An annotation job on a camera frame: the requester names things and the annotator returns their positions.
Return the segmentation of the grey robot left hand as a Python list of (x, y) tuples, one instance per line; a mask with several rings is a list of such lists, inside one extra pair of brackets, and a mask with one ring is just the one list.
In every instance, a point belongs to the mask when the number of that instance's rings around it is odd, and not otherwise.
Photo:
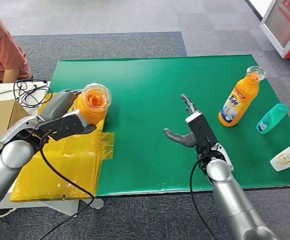
[(39, 114), (42, 122), (37, 127), (40, 135), (51, 131), (54, 140), (73, 135), (89, 134), (97, 126), (88, 124), (79, 110), (69, 112), (80, 92), (65, 89), (53, 96)]

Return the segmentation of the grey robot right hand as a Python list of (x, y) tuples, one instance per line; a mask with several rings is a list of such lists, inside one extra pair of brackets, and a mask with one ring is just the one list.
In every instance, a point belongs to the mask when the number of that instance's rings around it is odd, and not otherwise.
[[(188, 111), (190, 115), (197, 111), (194, 104), (187, 95), (182, 93), (180, 95), (180, 98), (183, 99), (185, 104), (187, 104), (187, 107), (185, 109)], [(183, 145), (187, 148), (193, 148), (197, 144), (196, 139), (193, 132), (187, 133), (185, 135), (180, 135), (174, 133), (168, 128), (165, 128), (163, 131), (168, 139), (175, 143)]]

